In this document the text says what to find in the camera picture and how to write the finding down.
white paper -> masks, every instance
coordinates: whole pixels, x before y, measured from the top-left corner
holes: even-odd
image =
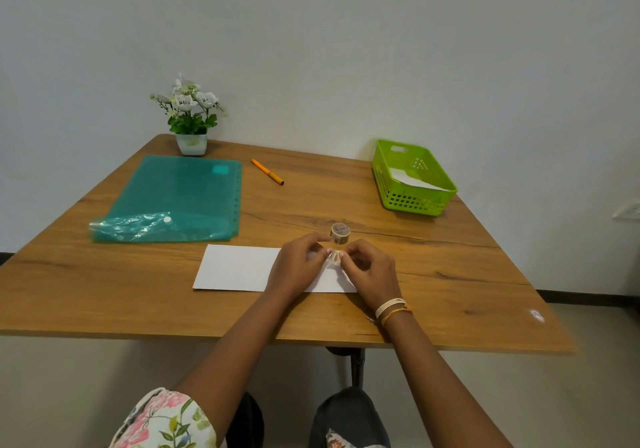
[[[208,244],[193,283],[194,290],[264,291],[280,248],[254,248]],[[355,286],[342,268],[327,261],[305,291],[352,293]]]
[[[413,177],[408,176],[406,172],[402,169],[389,169],[389,171],[391,172],[391,176],[394,179],[396,179],[399,182],[402,182],[403,184],[412,185],[415,187],[422,187],[423,189],[447,190],[435,185],[431,185],[427,182],[422,182],[419,179],[414,179]]]

yellow bracelet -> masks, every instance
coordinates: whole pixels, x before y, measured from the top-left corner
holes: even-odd
[[[396,308],[396,310],[391,310],[387,315],[385,315],[385,317],[380,321],[380,325],[385,326],[385,322],[388,320],[388,318],[394,313],[398,313],[398,312],[408,312],[413,315],[411,308],[407,306],[404,306],[402,308]]]

white flower pot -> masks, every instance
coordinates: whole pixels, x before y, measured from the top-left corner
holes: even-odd
[[[175,135],[182,155],[204,155],[207,151],[207,135]]]

black trousers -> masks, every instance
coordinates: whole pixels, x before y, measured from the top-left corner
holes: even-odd
[[[311,426],[308,448],[327,448],[326,435],[332,429],[356,448],[382,445],[389,438],[371,398],[357,387],[334,394],[318,407]],[[260,406],[244,394],[227,432],[228,448],[262,448],[264,421]]]

person's right hand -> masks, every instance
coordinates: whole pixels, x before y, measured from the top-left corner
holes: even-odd
[[[374,312],[390,299],[402,298],[396,260],[364,239],[348,244],[341,256],[342,269]]]

